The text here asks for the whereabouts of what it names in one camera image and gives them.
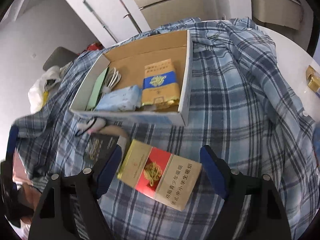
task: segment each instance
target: hand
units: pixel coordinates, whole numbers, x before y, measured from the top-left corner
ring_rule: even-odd
[[[24,189],[26,200],[31,204],[31,206],[33,207],[33,210],[35,211],[38,206],[41,193],[38,190],[36,190],[34,187],[29,186],[26,183],[23,183],[22,187]],[[21,221],[24,222],[25,224],[31,224],[32,217],[22,217]]]

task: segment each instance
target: open box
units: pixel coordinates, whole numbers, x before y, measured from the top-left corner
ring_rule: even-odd
[[[185,126],[188,124],[190,104],[190,78],[192,67],[192,40],[190,31],[176,31],[136,40],[108,51],[96,60],[74,97],[70,111],[80,117],[104,117],[107,119]],[[120,82],[113,90],[138,85],[142,88],[146,65],[171,59],[180,87],[180,102],[161,112],[148,111],[85,111],[98,76],[107,68],[115,67],[121,74]]]

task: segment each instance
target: plaid cloth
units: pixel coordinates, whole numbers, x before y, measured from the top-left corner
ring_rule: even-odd
[[[281,76],[274,42],[248,18],[220,22],[190,18],[124,43],[184,29],[190,30],[194,45],[188,126],[118,124],[131,138],[194,161],[199,161],[201,146],[208,144],[243,174],[269,174],[286,208],[292,238],[297,239],[315,216],[319,202],[312,148],[315,123],[302,114],[300,99]],[[44,108],[15,122],[20,127],[20,157],[39,189],[50,174],[70,176],[86,167],[83,152],[89,136],[75,137],[80,119],[68,108],[94,61],[109,49],[80,55]],[[249,201],[246,198],[234,237],[241,233]],[[173,240],[205,239],[223,200],[202,172],[183,212],[116,178],[99,203],[116,239]],[[86,237],[77,218],[80,235]]]

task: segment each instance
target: white door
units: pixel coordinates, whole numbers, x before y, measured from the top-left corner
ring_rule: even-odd
[[[101,22],[107,26],[109,32],[113,35],[117,42],[131,38],[138,34],[138,31],[129,17],[120,0],[85,0],[87,4],[94,10],[96,16],[90,12],[84,4],[84,0],[66,0],[74,9],[78,16],[88,26],[92,33],[99,39],[104,47],[110,47],[116,42],[110,36],[108,31],[103,28]],[[140,12],[134,0],[122,0],[128,8],[133,19],[136,21],[139,28],[144,32],[150,30],[150,27]]]

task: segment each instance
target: gold emblem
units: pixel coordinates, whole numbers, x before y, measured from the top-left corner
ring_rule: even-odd
[[[164,79],[166,78],[167,76],[155,76],[151,79],[150,81],[150,85],[154,86],[154,87],[158,87],[158,86],[161,86],[164,82]]]
[[[156,162],[150,163],[144,167],[143,175],[145,179],[149,180],[150,186],[152,187],[153,183],[161,178],[161,167],[156,164]]]

